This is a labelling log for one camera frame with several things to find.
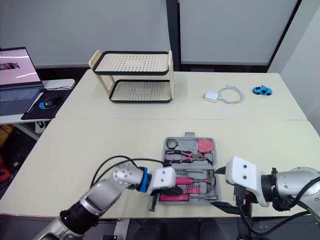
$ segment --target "pliers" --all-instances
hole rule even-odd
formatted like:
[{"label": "pliers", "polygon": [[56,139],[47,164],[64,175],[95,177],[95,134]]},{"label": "pliers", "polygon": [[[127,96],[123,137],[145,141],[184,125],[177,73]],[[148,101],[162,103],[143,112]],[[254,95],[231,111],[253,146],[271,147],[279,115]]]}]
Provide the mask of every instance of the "pliers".
[{"label": "pliers", "polygon": [[167,156],[166,156],[164,159],[165,163],[172,163],[172,164],[187,163],[187,164],[190,164],[193,161],[208,161],[208,163],[210,163],[211,165],[213,164],[213,162],[210,161],[205,155],[196,154],[196,153],[193,153],[192,151],[166,150],[165,154],[166,155],[179,154],[179,155],[186,156],[186,158],[182,158],[180,160],[174,160],[173,158],[167,158]]}]

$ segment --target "table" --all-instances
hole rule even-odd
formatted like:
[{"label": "table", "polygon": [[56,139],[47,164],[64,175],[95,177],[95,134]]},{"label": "table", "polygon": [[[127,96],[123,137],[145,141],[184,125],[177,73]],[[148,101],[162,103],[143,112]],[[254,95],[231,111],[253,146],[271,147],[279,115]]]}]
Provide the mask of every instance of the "table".
[{"label": "table", "polygon": [[[175,99],[169,103],[113,103],[91,69],[57,113],[78,118],[185,119],[185,120],[306,120],[287,86],[277,73],[174,72]],[[241,104],[205,101],[207,91],[217,92],[226,84],[244,94]],[[271,96],[255,95],[253,87],[272,88]],[[232,90],[223,96],[238,99]]]},{"label": "table", "polygon": [[[55,79],[55,80],[44,80],[42,81],[44,88],[46,89],[54,89],[59,87],[73,87],[75,85],[75,80],[73,79]],[[39,96],[34,100],[33,104],[38,101],[38,99],[41,97],[42,93],[39,94]],[[50,121],[51,119],[27,119],[22,120],[22,116],[24,114],[13,114],[13,115],[4,115],[0,116],[0,125],[6,125],[6,124],[14,124],[18,129],[29,135],[31,138],[38,140],[39,134],[37,134],[33,129],[29,128],[26,125],[23,125],[24,123],[35,123],[35,122],[41,122],[41,121]]]},{"label": "table", "polygon": [[[272,167],[288,171],[298,166],[320,170],[320,138],[306,120],[194,120],[101,118],[94,122],[69,116],[54,118],[42,134],[19,173],[0,200],[0,213],[54,217],[68,209],[88,190],[97,167],[106,158],[161,159],[166,137],[195,132],[212,137],[217,164],[222,167],[234,156],[257,164],[266,173]],[[141,161],[149,169],[157,163]],[[219,177],[221,200],[234,204],[233,187]],[[126,190],[104,218],[232,217],[213,206],[167,206],[157,204],[149,212],[150,196]],[[254,216],[287,216],[254,205]]]}]

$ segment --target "hammer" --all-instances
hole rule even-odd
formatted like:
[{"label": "hammer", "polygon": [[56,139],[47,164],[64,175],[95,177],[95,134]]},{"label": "hammer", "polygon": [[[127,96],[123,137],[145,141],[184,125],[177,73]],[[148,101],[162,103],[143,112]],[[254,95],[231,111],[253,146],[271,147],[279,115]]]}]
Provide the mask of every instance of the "hammer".
[{"label": "hammer", "polygon": [[177,177],[175,179],[176,185],[189,185],[194,183],[206,183],[210,187],[207,189],[207,193],[210,192],[216,185],[216,177],[214,176],[214,171],[209,170],[209,177],[207,179],[193,179],[190,177]]}]

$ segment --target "blue toy car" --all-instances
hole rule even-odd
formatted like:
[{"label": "blue toy car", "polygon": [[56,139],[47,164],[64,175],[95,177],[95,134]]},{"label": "blue toy car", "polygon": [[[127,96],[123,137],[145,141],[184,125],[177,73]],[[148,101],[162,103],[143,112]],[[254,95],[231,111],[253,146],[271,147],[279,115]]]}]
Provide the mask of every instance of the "blue toy car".
[{"label": "blue toy car", "polygon": [[253,93],[257,94],[257,95],[271,95],[272,94],[272,90],[269,87],[266,86],[256,86],[253,88]]}]

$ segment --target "pink tool case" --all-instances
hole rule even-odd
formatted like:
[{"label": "pink tool case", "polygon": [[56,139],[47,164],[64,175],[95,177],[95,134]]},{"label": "pink tool case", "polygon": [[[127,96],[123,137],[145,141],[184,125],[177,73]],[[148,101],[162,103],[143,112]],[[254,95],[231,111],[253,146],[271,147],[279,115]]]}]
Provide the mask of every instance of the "pink tool case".
[{"label": "pink tool case", "polygon": [[182,195],[158,195],[157,203],[164,205],[210,205],[220,200],[219,179],[215,175],[216,144],[210,137],[167,137],[162,159],[176,171],[176,186]]}]

